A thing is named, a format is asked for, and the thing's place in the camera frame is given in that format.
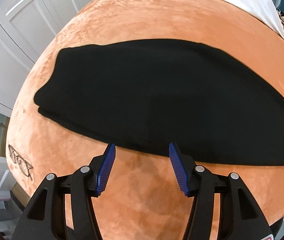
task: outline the metal pin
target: metal pin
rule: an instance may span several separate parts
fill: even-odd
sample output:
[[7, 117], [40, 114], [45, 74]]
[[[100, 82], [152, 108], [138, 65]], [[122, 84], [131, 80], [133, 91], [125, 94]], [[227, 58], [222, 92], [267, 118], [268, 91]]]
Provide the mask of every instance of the metal pin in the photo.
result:
[[46, 176], [46, 179], [47, 180], [53, 180], [54, 179], [54, 174], [53, 173], [50, 173], [50, 174], [48, 174], [47, 176]]
[[89, 172], [89, 170], [90, 170], [90, 167], [89, 167], [89, 166], [83, 166], [83, 167], [80, 169], [80, 171], [81, 171], [82, 173], [87, 173], [87, 172]]
[[238, 174], [237, 174], [237, 173], [232, 172], [232, 173], [231, 173], [231, 178], [232, 178], [232, 179], [238, 179], [238, 178], [239, 178], [239, 176], [238, 176]]
[[201, 165], [198, 165], [195, 167], [195, 170], [198, 171], [198, 172], [203, 172], [205, 170], [205, 168]]

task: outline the eyeglasses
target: eyeglasses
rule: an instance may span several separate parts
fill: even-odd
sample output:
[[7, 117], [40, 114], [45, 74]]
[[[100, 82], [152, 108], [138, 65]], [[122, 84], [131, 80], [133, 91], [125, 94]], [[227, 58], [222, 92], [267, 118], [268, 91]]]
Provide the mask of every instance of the eyeglasses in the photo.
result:
[[28, 163], [25, 159], [23, 159], [18, 152], [13, 148], [12, 145], [9, 144], [9, 152], [10, 152], [10, 157], [12, 159], [12, 161], [14, 163], [18, 163], [20, 170], [22, 171], [22, 173], [27, 176], [30, 177], [31, 180], [31, 174], [30, 174], [30, 170], [33, 169], [33, 166]]

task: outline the black fabric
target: black fabric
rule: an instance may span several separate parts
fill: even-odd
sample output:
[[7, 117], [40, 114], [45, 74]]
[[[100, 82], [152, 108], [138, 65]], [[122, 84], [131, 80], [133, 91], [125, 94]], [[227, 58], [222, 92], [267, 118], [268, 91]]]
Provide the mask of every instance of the black fabric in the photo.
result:
[[39, 112], [77, 133], [196, 161], [284, 165], [284, 98], [227, 53], [181, 40], [62, 49]]

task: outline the black clamp arm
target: black clamp arm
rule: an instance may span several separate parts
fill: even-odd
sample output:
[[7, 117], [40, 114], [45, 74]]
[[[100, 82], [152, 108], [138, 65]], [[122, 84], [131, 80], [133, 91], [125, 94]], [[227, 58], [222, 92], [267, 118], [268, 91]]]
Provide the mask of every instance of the black clamp arm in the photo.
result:
[[195, 197], [183, 240], [209, 240], [214, 193], [221, 196], [218, 240], [274, 240], [261, 208], [237, 173], [213, 174], [174, 143], [169, 156], [181, 191]]
[[71, 175], [48, 174], [26, 206], [12, 240], [67, 240], [65, 194], [71, 194], [74, 232], [77, 240], [102, 240], [91, 197], [99, 197], [115, 159], [115, 145]]

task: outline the orange plush fabric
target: orange plush fabric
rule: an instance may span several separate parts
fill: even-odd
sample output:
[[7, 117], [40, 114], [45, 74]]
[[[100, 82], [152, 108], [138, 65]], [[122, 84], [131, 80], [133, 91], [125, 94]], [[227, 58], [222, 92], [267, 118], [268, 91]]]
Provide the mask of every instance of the orange plush fabric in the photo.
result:
[[[94, 0], [37, 60], [12, 112], [7, 144], [32, 164], [33, 181], [11, 161], [8, 150], [7, 161], [30, 196], [48, 173], [71, 174], [106, 148], [105, 143], [71, 132], [37, 112], [34, 94], [50, 78], [59, 50], [152, 38], [202, 42], [222, 49], [284, 96], [284, 40], [241, 9], [221, 0]], [[197, 164], [216, 174], [237, 172], [269, 224], [284, 216], [283, 166]], [[93, 205], [105, 240], [177, 240], [183, 236], [192, 198], [180, 192], [169, 158], [117, 147], [106, 191], [93, 199]], [[218, 211], [214, 210], [211, 240], [217, 235]], [[72, 227], [69, 197], [66, 212]]]

